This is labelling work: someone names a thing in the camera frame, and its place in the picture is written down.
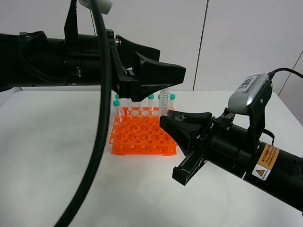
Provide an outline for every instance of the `test tube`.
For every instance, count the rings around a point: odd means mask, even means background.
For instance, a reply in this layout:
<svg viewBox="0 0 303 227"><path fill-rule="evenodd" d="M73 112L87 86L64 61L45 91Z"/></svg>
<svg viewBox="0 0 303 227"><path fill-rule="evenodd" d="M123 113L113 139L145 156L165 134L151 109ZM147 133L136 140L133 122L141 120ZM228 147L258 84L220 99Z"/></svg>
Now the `test tube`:
<svg viewBox="0 0 303 227"><path fill-rule="evenodd" d="M131 98L127 98L127 110L128 110L128 117L132 117L133 102L132 102Z"/></svg>
<svg viewBox="0 0 303 227"><path fill-rule="evenodd" d="M160 111L160 94L158 94L158 107L159 107L159 111Z"/></svg>
<svg viewBox="0 0 303 227"><path fill-rule="evenodd" d="M120 100L120 98L119 98L119 95L118 95L118 94L116 94L116 95L115 95L115 98L116 98L117 100ZM124 115L125 115L125 113L124 113L124 111L123 111L122 104L120 104L119 109L120 109L120 113L121 113L121 115L122 115L122 116L124 116Z"/></svg>
<svg viewBox="0 0 303 227"><path fill-rule="evenodd" d="M170 100L169 100L169 110L174 110L174 105L175 105L175 99L176 95L175 94L170 94Z"/></svg>
<svg viewBox="0 0 303 227"><path fill-rule="evenodd" d="M148 98L148 110L149 110L149 111L152 111L152 105L153 105L153 98L154 98L154 95L151 94L151 95L148 96L147 98Z"/></svg>
<svg viewBox="0 0 303 227"><path fill-rule="evenodd" d="M116 108L116 117L118 118L119 122L122 122L122 117L121 117L121 109L122 107L120 106L119 100L115 100L113 102L114 107Z"/></svg>
<svg viewBox="0 0 303 227"><path fill-rule="evenodd" d="M169 110L169 94L170 91L168 88L160 91L160 116L167 116L167 111Z"/></svg>
<svg viewBox="0 0 303 227"><path fill-rule="evenodd" d="M143 108L142 108L142 102L138 102L138 110L139 110L139 111L142 111L142 110L143 110Z"/></svg>

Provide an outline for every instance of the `warning label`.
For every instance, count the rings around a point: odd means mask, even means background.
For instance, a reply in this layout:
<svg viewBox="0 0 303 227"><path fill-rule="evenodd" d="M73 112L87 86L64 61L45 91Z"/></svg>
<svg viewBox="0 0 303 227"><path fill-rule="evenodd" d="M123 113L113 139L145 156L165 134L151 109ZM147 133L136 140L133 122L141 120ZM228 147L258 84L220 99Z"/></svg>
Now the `warning label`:
<svg viewBox="0 0 303 227"><path fill-rule="evenodd" d="M272 170L280 149L266 144L251 174L265 181Z"/></svg>
<svg viewBox="0 0 303 227"><path fill-rule="evenodd" d="M263 174L264 174L264 172L265 172L265 170L264 169L257 169L256 170L257 171L257 173L260 175L260 176L262 176Z"/></svg>

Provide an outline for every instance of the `white wall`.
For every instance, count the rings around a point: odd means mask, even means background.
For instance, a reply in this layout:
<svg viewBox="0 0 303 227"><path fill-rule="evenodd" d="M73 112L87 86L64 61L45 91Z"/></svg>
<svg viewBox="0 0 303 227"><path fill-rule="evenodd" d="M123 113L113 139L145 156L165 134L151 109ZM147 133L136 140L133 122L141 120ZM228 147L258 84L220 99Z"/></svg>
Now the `white wall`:
<svg viewBox="0 0 303 227"><path fill-rule="evenodd" d="M303 49L303 1L210 0L195 90L234 90L247 76L293 68ZM287 72L276 74L278 94Z"/></svg>
<svg viewBox="0 0 303 227"><path fill-rule="evenodd" d="M294 70L303 74L302 55ZM303 125L303 79L297 75L290 74L290 77L282 89L279 97L287 108L293 113L296 119Z"/></svg>
<svg viewBox="0 0 303 227"><path fill-rule="evenodd" d="M0 33L43 30L50 38L64 38L70 0L5 0L0 3ZM78 7L78 32L94 34L90 12Z"/></svg>

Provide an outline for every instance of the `orange test tube rack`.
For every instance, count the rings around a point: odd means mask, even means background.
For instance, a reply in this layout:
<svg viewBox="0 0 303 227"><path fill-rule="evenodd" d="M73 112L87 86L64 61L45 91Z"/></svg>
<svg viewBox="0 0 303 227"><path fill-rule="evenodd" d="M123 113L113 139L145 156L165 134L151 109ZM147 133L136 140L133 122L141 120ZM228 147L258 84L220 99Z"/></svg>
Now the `orange test tube rack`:
<svg viewBox="0 0 303 227"><path fill-rule="evenodd" d="M159 126L159 109L148 107L139 111L133 107L133 115L123 107L122 119L115 117L109 143L114 155L163 155L177 154L176 142Z"/></svg>

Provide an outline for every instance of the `white table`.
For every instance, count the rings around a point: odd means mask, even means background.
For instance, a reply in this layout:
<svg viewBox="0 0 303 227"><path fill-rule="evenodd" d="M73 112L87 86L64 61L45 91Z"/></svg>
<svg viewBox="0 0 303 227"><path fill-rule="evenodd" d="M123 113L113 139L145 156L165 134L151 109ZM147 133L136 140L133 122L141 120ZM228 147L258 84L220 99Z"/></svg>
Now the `white table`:
<svg viewBox="0 0 303 227"><path fill-rule="evenodd" d="M219 116L232 91L178 91L175 108ZM95 139L99 92L18 92L0 108L0 226L52 226L74 195ZM248 117L235 124L247 127ZM266 128L302 156L303 127L273 94ZM261 140L270 142L263 135ZM74 227L298 227L299 211L207 163L182 186L184 156L113 156L107 145Z"/></svg>

